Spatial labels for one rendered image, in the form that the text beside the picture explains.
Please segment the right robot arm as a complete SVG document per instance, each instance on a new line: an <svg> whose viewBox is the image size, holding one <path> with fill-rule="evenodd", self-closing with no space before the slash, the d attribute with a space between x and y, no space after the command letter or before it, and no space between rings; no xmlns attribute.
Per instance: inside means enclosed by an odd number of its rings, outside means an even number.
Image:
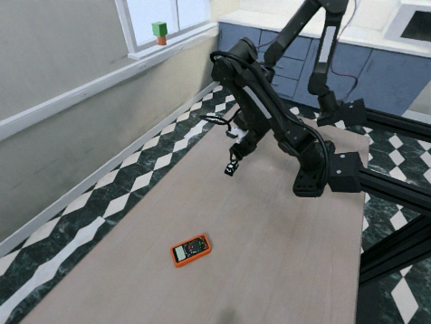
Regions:
<svg viewBox="0 0 431 324"><path fill-rule="evenodd" d="M264 62L257 61L268 71L270 83L273 81L273 67L285 54L295 38L321 8L325 10L325 21L321 39L309 79L307 90L311 95L318 95L320 114L317 121L332 119L338 116L342 100L336 100L334 91L326 85L330 61L337 42L343 16L347 12L350 0L305 0L302 7L287 24L281 34L264 53Z"/></svg>

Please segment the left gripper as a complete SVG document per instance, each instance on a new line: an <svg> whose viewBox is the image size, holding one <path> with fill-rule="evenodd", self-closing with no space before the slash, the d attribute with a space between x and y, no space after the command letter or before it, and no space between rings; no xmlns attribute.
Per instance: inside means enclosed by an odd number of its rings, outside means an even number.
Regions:
<svg viewBox="0 0 431 324"><path fill-rule="evenodd" d="M239 139L236 141L237 143L233 144L229 148L231 162L241 161L243 157L247 157L257 149L257 144L250 144L246 139L246 134L242 130L232 128L228 132L239 137ZM233 154L235 155L235 159L232 159Z"/></svg>

